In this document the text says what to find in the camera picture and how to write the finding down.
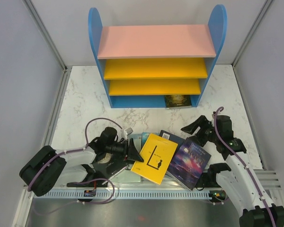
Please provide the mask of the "dark navy blue book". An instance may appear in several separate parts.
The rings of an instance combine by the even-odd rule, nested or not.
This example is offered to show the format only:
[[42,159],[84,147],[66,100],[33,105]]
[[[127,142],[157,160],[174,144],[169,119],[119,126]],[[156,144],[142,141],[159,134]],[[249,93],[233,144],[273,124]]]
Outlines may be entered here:
[[177,149],[179,149],[181,147],[181,145],[183,144],[183,142],[185,141],[183,138],[177,136],[177,135],[174,135],[170,132],[167,132],[167,131],[164,131],[164,130],[161,130],[160,131],[160,137],[162,138],[165,138],[167,140],[170,140],[174,143],[177,144]]

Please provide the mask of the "teal ocean cover book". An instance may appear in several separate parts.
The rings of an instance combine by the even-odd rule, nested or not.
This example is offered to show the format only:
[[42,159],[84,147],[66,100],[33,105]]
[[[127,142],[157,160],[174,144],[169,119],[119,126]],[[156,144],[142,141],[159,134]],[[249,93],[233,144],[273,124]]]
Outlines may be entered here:
[[152,132],[143,132],[141,134],[141,147],[144,146],[144,144],[146,143],[148,137],[152,134]]

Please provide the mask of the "yellow Little Prince book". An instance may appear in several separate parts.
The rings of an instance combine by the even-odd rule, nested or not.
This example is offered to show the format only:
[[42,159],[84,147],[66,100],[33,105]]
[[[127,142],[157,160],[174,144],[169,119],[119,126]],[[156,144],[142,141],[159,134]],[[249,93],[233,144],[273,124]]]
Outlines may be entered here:
[[177,143],[151,133],[140,151],[144,161],[136,161],[131,171],[160,185],[177,146]]

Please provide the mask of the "dark green Alice Wonderland book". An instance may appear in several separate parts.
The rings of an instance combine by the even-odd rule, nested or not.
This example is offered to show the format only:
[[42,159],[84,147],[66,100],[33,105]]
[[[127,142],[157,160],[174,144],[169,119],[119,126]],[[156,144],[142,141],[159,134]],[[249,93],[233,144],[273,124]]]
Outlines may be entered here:
[[190,95],[166,95],[164,99],[168,109],[192,107]]

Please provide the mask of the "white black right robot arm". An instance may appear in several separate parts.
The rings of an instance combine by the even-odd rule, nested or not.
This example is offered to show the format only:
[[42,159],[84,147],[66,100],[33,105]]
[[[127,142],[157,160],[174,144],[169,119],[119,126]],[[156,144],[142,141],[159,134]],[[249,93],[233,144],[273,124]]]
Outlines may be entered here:
[[211,164],[206,179],[226,192],[240,216],[241,227],[284,226],[284,207],[276,205],[265,191],[250,166],[243,142],[234,137],[229,116],[214,113],[209,121],[201,115],[181,130],[201,147],[213,143],[222,155],[224,162]]

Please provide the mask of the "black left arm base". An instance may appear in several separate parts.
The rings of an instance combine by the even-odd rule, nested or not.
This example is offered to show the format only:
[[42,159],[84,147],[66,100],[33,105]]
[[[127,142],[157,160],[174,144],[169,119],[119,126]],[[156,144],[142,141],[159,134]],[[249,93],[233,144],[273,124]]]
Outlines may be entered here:
[[101,172],[94,170],[89,165],[81,165],[80,167],[83,167],[87,175],[81,181],[71,181],[70,183],[67,183],[67,187],[107,187],[108,182],[105,183],[104,180],[96,180],[94,182],[90,182],[91,180],[98,178],[106,179],[106,177]]

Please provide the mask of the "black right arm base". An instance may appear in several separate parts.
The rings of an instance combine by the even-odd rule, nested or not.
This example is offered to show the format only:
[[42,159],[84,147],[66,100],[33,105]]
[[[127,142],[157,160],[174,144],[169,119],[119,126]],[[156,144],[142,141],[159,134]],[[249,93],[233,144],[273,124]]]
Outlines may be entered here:
[[216,175],[223,171],[231,171],[231,168],[226,163],[211,164],[207,169],[207,172],[203,172],[198,179],[195,188],[220,188],[216,181]]

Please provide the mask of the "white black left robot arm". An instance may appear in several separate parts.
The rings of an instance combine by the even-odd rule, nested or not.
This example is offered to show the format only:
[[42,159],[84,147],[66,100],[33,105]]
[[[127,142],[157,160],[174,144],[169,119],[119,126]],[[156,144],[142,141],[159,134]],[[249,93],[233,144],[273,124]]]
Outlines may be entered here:
[[119,138],[106,127],[82,148],[55,150],[42,147],[20,170],[19,176],[36,196],[53,187],[97,187],[106,185],[134,162],[144,159],[132,138]]

